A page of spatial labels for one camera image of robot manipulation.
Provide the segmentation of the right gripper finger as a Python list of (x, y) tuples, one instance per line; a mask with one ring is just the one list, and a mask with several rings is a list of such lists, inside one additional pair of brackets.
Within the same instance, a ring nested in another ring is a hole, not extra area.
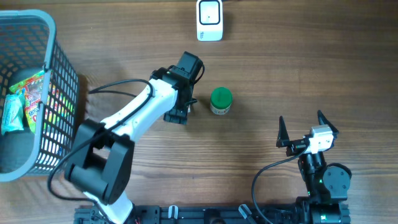
[(327, 120), (326, 116), (322, 113), (321, 110), (317, 111), (317, 118), (320, 125), (328, 125), (332, 131), (332, 135), (336, 138), (339, 135), (339, 130)]
[(290, 138), (287, 132), (285, 121), (283, 116), (279, 117), (279, 131), (277, 135), (276, 146), (277, 147), (287, 147), (290, 145)]

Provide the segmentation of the green lid jar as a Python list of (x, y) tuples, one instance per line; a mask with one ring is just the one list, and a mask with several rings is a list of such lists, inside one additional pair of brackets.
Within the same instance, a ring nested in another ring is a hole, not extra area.
[(210, 98), (210, 109), (214, 114), (226, 114), (233, 102), (231, 91), (225, 87), (218, 87), (213, 90)]

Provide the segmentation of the Haribo gummy candy bag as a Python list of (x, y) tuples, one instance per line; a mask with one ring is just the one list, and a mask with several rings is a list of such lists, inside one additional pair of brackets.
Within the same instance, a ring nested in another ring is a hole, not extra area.
[[(39, 102), (41, 101), (42, 90), (44, 86), (45, 72), (43, 70), (35, 73), (34, 75), (21, 80), (9, 87), (9, 90), (17, 95), (22, 94), (24, 97), (23, 108), (27, 120), (28, 127), (32, 133), (35, 134), (37, 125), (37, 116), (39, 112)], [(62, 106), (55, 100), (51, 100), (50, 96), (47, 99), (50, 101), (50, 107), (56, 112), (61, 112), (61, 116), (69, 115), (74, 112), (74, 106), (69, 102), (65, 95), (60, 92), (51, 83), (49, 84), (51, 93), (56, 99), (60, 100), (65, 105)]]

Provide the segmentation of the teal tissue packet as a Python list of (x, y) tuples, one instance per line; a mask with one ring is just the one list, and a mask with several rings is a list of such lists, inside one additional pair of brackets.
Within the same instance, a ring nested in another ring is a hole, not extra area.
[(25, 98), (20, 95), (6, 95), (4, 111), (2, 115), (1, 134), (13, 131), (22, 131), (23, 125), (23, 107)]

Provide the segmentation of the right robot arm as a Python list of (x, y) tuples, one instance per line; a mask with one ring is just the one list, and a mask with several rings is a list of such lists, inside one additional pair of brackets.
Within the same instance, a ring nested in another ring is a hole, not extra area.
[(317, 111), (319, 125), (310, 128), (301, 139), (291, 140), (284, 118), (279, 117), (276, 146), (286, 148), (286, 155), (298, 159), (298, 168), (308, 195), (297, 197), (295, 219), (298, 223), (349, 223), (348, 190), (352, 172), (339, 163), (328, 164), (323, 155), (332, 149), (338, 129)]

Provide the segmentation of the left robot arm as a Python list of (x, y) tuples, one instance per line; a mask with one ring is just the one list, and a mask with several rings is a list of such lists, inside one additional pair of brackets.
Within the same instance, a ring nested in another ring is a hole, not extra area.
[(141, 223), (143, 209), (125, 193), (136, 142), (159, 117), (186, 124), (204, 71), (199, 57), (184, 52), (176, 65), (153, 71), (146, 87), (117, 113), (80, 125), (64, 177), (92, 206), (76, 209), (75, 223)]

